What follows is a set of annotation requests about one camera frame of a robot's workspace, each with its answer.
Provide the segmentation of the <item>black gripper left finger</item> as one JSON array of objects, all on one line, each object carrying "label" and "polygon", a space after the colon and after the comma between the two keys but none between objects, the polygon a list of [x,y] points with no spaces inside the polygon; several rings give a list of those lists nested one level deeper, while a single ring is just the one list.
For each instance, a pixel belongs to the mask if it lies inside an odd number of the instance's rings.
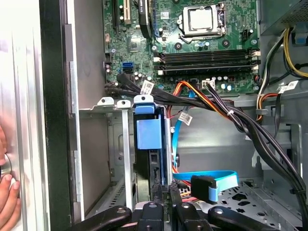
[{"label": "black gripper left finger", "polygon": [[72,226],[73,231],[162,231],[164,202],[161,184],[152,187],[153,201],[136,204],[135,210],[116,205]]}]

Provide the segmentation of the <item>person's hand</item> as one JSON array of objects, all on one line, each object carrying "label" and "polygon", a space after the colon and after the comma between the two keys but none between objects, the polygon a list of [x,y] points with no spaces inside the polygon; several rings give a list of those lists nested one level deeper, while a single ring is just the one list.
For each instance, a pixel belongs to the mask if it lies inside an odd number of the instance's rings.
[{"label": "person's hand", "polygon": [[20,182],[11,174],[0,180],[0,230],[11,231],[21,216]]}]

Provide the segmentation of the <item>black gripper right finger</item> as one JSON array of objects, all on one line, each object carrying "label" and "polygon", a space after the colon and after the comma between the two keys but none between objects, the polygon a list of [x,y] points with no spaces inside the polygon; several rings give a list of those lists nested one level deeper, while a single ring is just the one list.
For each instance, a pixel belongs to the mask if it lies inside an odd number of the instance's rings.
[{"label": "black gripper right finger", "polygon": [[264,224],[227,207],[214,206],[204,213],[184,202],[176,182],[168,187],[170,219],[173,231],[275,231]]}]

